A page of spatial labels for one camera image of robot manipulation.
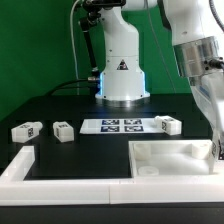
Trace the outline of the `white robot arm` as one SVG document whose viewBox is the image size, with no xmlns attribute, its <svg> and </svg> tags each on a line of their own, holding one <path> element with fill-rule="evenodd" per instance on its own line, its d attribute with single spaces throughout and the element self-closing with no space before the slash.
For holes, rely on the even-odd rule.
<svg viewBox="0 0 224 224">
<path fill-rule="evenodd" d="M 224 0 L 118 0 L 102 6 L 106 67 L 97 98 L 109 103 L 133 103 L 149 96 L 139 66 L 139 34 L 122 13 L 155 6 L 164 27 L 172 32 L 179 75 L 188 79 L 213 135 L 223 140 Z"/>
</svg>

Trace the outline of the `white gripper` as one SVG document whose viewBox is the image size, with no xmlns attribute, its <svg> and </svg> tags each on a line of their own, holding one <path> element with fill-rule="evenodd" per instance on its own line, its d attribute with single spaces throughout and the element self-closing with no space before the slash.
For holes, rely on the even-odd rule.
<svg viewBox="0 0 224 224">
<path fill-rule="evenodd" d="M 211 125 L 213 137 L 224 140 L 224 73 L 191 77 L 189 84 L 196 105 Z"/>
</svg>

